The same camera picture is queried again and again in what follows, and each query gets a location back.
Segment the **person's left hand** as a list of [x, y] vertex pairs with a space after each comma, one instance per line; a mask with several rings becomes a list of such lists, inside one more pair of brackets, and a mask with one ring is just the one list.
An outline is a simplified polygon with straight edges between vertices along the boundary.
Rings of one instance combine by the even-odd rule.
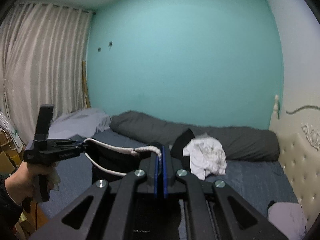
[[4, 187], [9, 197], [17, 205], [22, 205], [25, 198], [33, 198], [33, 184], [38, 175], [48, 176], [47, 189], [49, 191], [54, 189], [58, 184], [57, 180], [53, 178], [56, 172], [55, 167], [55, 163], [50, 166], [44, 166], [21, 162], [17, 171], [4, 181]]

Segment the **person's left forearm black sleeve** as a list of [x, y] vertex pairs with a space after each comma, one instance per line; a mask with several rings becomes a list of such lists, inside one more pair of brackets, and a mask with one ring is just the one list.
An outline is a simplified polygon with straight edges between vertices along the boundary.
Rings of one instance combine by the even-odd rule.
[[8, 195], [4, 185], [6, 178], [5, 175], [1, 175], [1, 239], [17, 239], [13, 229], [23, 208], [17, 205]]

